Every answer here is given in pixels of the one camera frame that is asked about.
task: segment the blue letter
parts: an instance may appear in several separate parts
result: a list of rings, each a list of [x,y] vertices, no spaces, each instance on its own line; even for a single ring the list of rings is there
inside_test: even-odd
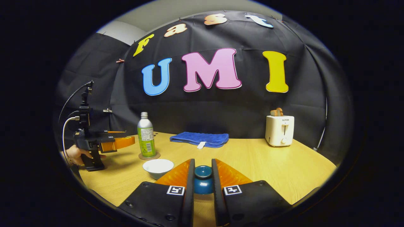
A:
[[[273,27],[270,24],[264,23],[264,21],[267,21],[265,19],[259,18],[257,16],[253,16],[253,15],[246,15],[247,18],[251,18],[255,23],[265,26],[265,27]]]
[[[159,85],[153,85],[152,70],[154,65],[148,65],[142,69],[143,73],[143,89],[146,94],[154,96],[163,93],[170,83],[170,70],[168,64],[172,61],[171,58],[166,58],[158,62],[158,66],[161,68],[161,82]]]

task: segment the blue towel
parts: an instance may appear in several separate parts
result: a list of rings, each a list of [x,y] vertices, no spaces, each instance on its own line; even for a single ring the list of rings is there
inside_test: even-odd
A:
[[[200,142],[206,141],[205,147],[221,147],[229,140],[229,134],[207,134],[196,132],[182,132],[178,135],[170,137],[172,142],[183,142],[199,145]]]

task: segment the green label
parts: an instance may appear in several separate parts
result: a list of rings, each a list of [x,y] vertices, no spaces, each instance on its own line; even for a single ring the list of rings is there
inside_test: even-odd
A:
[[[143,157],[154,157],[156,155],[156,149],[154,148],[153,128],[138,128],[137,134],[139,136],[140,151]]]

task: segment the yellow letter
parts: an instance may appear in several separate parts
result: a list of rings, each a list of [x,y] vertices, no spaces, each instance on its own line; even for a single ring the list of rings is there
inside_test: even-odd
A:
[[[206,20],[205,24],[206,25],[223,24],[224,22],[227,21],[227,19],[224,17],[225,16],[221,13],[209,15],[209,16],[205,17],[205,20]]]
[[[154,34],[149,35],[148,37],[144,38],[139,42],[139,45],[137,46],[136,52],[133,54],[133,56],[136,56],[140,52],[143,51],[143,47],[146,46],[149,43],[149,39],[153,38]]]
[[[265,86],[267,91],[285,93],[289,86],[285,83],[285,67],[283,62],[286,56],[275,51],[264,51],[262,55],[268,59],[269,83]]]
[[[167,33],[164,34],[164,37],[169,37],[172,36],[174,34],[178,34],[181,33],[183,31],[185,31],[187,28],[185,27],[185,24],[179,24],[176,26],[172,26],[167,30]]]

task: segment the letter m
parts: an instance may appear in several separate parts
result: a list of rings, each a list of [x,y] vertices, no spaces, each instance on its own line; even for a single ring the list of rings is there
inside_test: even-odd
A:
[[[234,55],[236,50],[233,48],[218,49],[209,64],[200,53],[193,52],[182,56],[187,66],[187,84],[184,91],[193,92],[201,89],[196,76],[206,88],[211,88],[216,73],[219,72],[219,79],[216,87],[220,89],[234,89],[241,87],[241,81],[237,78],[236,67],[234,65]]]

